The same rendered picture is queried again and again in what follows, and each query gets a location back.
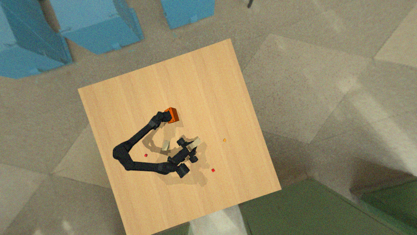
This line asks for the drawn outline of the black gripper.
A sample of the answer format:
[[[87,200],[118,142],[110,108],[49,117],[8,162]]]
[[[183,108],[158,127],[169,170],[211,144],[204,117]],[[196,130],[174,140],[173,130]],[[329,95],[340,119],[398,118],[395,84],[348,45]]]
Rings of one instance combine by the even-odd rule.
[[[193,148],[193,150],[191,152],[189,152],[189,150],[186,147],[187,145],[191,144],[192,142],[194,142],[194,141],[185,142],[185,140],[183,138],[180,138],[177,141],[177,144],[179,146],[182,146],[182,148],[183,148],[181,151],[178,152],[178,154],[182,157],[182,159],[184,160],[189,155],[189,157],[190,157],[189,160],[191,161],[191,163],[194,163],[194,162],[197,162],[197,160],[198,160],[198,158],[196,156],[194,156],[197,146],[195,148]]]

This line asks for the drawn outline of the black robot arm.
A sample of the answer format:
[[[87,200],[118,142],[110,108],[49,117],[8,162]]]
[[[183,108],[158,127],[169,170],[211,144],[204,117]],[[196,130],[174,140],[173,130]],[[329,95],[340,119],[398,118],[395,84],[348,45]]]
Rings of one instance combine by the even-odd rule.
[[[156,130],[161,122],[168,122],[172,119],[170,111],[160,112],[158,111],[157,115],[153,116],[148,124],[143,127],[139,132],[132,136],[127,141],[117,145],[113,149],[113,157],[117,159],[122,166],[125,167],[125,170],[137,170],[137,171],[151,171],[157,172],[159,174],[167,175],[168,173],[177,172],[180,178],[183,178],[190,169],[186,166],[185,163],[181,163],[184,160],[179,154],[176,154],[171,158],[168,157],[167,162],[163,163],[147,163],[147,162],[134,162],[130,155],[129,151],[135,144],[140,141],[150,130]]]

